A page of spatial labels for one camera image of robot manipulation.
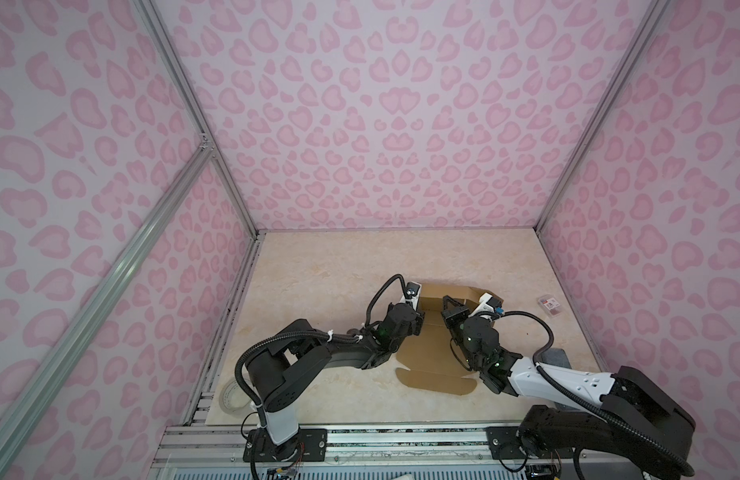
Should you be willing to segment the brown cardboard box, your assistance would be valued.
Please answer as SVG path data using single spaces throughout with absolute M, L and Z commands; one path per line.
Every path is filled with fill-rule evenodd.
M 402 364 L 396 370 L 398 380 L 414 389 L 464 396 L 473 392 L 477 380 L 482 379 L 491 389 L 500 391 L 505 386 L 505 364 L 511 358 L 499 345 L 496 320 L 469 315 L 461 335 L 452 336 L 443 321 L 445 295 L 464 303 L 471 313 L 490 298 L 501 302 L 503 309 L 503 299 L 489 290 L 423 284 L 418 307 L 425 315 L 424 323 L 420 334 L 406 339 L 396 353 Z

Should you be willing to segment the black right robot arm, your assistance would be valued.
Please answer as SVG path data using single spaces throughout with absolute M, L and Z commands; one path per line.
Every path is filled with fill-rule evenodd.
M 543 328 L 546 342 L 530 357 L 508 350 L 494 325 L 510 314 L 491 294 L 474 307 L 450 296 L 442 304 L 453 354 L 464 368 L 495 394 L 538 399 L 517 430 L 524 452 L 571 449 L 578 464 L 582 451 L 594 450 L 626 458 L 654 478 L 694 476 L 689 453 L 696 422 L 641 370 L 591 373 L 545 363 L 554 333 L 530 312 L 522 315 Z

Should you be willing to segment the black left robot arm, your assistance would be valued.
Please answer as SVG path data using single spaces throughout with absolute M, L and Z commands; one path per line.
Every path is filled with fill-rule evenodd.
M 408 302 L 391 304 L 385 318 L 345 334 L 314 328 L 298 319 L 248 348 L 234 378 L 258 414 L 258 431 L 279 447 L 293 440 L 299 424 L 295 401 L 329 368 L 370 370 L 383 365 L 405 339 L 420 334 L 424 314 Z

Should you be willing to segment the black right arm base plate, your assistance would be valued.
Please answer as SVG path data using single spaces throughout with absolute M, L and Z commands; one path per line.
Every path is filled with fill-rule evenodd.
M 519 436 L 519 427 L 489 426 L 485 429 L 487 444 L 493 460 L 522 462 L 529 459 Z

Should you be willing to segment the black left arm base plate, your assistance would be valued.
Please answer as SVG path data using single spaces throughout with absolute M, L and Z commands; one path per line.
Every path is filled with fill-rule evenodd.
M 294 437 L 276 445 L 268 431 L 259 428 L 248 433 L 243 459 L 256 463 L 323 462 L 327 440 L 326 429 L 300 428 Z

